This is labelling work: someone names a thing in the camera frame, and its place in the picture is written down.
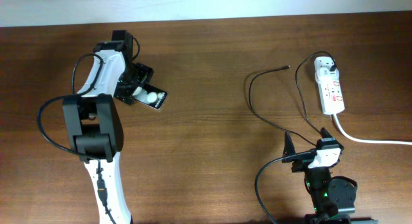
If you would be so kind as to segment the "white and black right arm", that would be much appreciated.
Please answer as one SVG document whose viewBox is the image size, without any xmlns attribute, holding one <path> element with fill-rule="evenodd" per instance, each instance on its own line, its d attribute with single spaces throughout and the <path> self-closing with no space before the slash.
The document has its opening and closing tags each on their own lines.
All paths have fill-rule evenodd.
<svg viewBox="0 0 412 224">
<path fill-rule="evenodd" d="M 351 223 L 357 182 L 330 172 L 340 162 L 343 150 L 343 145 L 325 128 L 321 129 L 315 148 L 302 153 L 295 151 L 289 133 L 285 133 L 282 162 L 292 163 L 293 173 L 304 173 L 304 184 L 314 206 L 315 212 L 304 217 L 305 223 Z"/>
</svg>

